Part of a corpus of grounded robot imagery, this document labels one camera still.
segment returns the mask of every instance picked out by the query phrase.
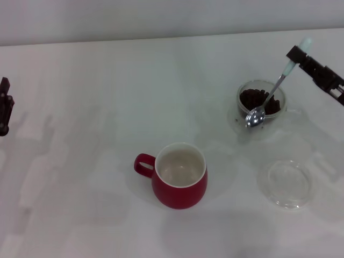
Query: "robotic arm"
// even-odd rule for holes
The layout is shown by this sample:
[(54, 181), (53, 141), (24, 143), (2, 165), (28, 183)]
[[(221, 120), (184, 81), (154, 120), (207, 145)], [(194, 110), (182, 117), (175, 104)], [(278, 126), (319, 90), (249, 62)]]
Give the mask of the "robotic arm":
[(344, 80), (338, 74), (319, 64), (297, 46), (286, 56), (294, 63), (299, 63), (300, 68), (313, 78), (313, 82), (319, 88), (344, 105)]
[(9, 132), (9, 121), (15, 104), (13, 97), (7, 95), (9, 89), (9, 79), (3, 77), (0, 83), (0, 137)]

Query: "spoon bowl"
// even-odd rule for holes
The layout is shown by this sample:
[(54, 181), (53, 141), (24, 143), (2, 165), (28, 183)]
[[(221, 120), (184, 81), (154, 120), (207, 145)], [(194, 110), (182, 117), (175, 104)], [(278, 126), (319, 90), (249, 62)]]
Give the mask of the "spoon bowl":
[(264, 107), (258, 106), (247, 114), (245, 121), (248, 127), (255, 127), (260, 125), (265, 120), (265, 110)]

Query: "glass jar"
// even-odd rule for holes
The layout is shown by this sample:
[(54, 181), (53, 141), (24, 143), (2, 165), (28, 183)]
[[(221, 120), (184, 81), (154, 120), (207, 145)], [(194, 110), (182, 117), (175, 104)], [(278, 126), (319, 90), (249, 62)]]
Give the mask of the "glass jar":
[(242, 138), (255, 140), (264, 139), (273, 134), (278, 128), (278, 123), (275, 121), (278, 120), (277, 118), (286, 111), (286, 95), (281, 87), (279, 87), (274, 93), (275, 99), (279, 100), (281, 110), (274, 114), (266, 115), (264, 123), (257, 127), (246, 127), (245, 118), (249, 110), (240, 100), (240, 94), (244, 90), (257, 89), (270, 92), (273, 87), (274, 84), (272, 82), (264, 80), (249, 81), (239, 87), (238, 92), (236, 93), (236, 109), (228, 112), (227, 119), (231, 128)]

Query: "red mug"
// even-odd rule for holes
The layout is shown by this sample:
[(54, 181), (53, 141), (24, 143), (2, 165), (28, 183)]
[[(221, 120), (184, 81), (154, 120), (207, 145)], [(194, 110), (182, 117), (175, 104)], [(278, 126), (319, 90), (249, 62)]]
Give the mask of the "red mug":
[(166, 146), (156, 157), (144, 153), (138, 155), (134, 169), (152, 179), (156, 197), (170, 208), (194, 206), (206, 190), (208, 174), (204, 155), (197, 147), (185, 142)]

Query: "metal spoon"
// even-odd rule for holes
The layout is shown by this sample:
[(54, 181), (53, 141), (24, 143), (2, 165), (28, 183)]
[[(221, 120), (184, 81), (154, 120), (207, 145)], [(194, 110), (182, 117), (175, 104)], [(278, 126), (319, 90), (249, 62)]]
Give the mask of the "metal spoon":
[[(312, 45), (312, 39), (311, 38), (306, 38), (304, 39), (298, 47), (307, 53), (308, 49)], [(289, 61), (287, 64), (286, 68), (284, 69), (282, 75), (279, 77), (278, 81), (276, 82), (274, 88), (271, 90), (269, 93), (269, 96), (267, 99), (264, 101), (264, 103), (261, 106), (258, 106), (246, 115), (245, 121), (246, 121), (246, 126), (247, 127), (255, 127), (257, 125), (260, 125), (261, 123), (264, 122), (265, 120), (265, 106), (269, 102), (269, 100), (272, 98), (274, 95), (274, 92), (277, 90), (277, 88), (281, 85), (283, 80), (290, 74), (290, 72), (293, 70), (295, 67), (295, 63), (293, 61)]]

